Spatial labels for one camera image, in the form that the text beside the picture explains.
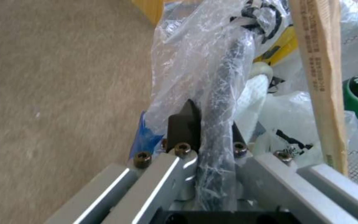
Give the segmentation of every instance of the wooden stick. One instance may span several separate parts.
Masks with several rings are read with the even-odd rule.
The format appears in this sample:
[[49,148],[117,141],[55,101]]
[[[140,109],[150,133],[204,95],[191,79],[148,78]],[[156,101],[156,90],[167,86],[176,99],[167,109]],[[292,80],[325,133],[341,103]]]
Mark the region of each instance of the wooden stick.
[[325,162],[347,175],[338,0],[290,0]]

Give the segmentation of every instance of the black plastic piece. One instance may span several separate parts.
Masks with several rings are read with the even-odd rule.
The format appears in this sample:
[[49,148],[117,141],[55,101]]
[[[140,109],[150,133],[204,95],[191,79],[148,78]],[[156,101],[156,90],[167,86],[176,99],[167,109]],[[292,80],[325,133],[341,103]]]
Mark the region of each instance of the black plastic piece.
[[151,224],[300,224],[289,212],[205,212],[159,210]]
[[201,117],[200,111],[192,100],[187,100],[178,114],[168,118],[167,153],[177,143],[185,142],[197,153],[200,148]]
[[241,135],[240,130],[237,128],[237,125],[235,122],[233,122],[232,132],[233,132],[233,142],[241,142],[241,143],[246,144],[246,142],[244,142],[243,136]]

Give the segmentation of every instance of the beige carpet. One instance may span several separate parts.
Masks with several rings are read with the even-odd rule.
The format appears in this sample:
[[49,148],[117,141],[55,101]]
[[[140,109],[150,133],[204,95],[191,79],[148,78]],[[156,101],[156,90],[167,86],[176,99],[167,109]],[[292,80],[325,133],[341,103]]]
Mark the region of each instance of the beige carpet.
[[0,0],[0,223],[40,223],[112,162],[149,104],[130,0]]

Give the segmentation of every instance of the yellow object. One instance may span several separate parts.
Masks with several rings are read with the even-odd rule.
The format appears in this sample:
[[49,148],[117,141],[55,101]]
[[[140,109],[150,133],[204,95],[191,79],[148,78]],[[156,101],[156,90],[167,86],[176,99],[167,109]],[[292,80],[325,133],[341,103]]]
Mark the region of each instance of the yellow object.
[[151,21],[156,25],[161,18],[164,9],[164,0],[132,0],[132,3],[137,6]]
[[270,66],[287,57],[291,52],[298,48],[298,41],[295,36],[293,26],[287,27],[274,45],[263,55],[257,57],[254,62],[263,61]]

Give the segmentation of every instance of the gray metal frame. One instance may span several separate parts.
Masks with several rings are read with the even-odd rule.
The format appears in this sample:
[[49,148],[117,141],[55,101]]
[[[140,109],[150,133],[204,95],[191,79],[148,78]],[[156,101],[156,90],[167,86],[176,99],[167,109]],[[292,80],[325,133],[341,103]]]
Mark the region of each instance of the gray metal frame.
[[358,184],[326,164],[304,167],[297,173],[358,219]]
[[68,200],[46,223],[100,223],[136,180],[137,176],[132,170],[111,164]]
[[169,208],[183,182],[183,160],[161,153],[103,223],[150,222],[159,208]]
[[244,192],[252,194],[263,208],[288,208],[302,223],[358,223],[272,154],[248,159],[237,172]]

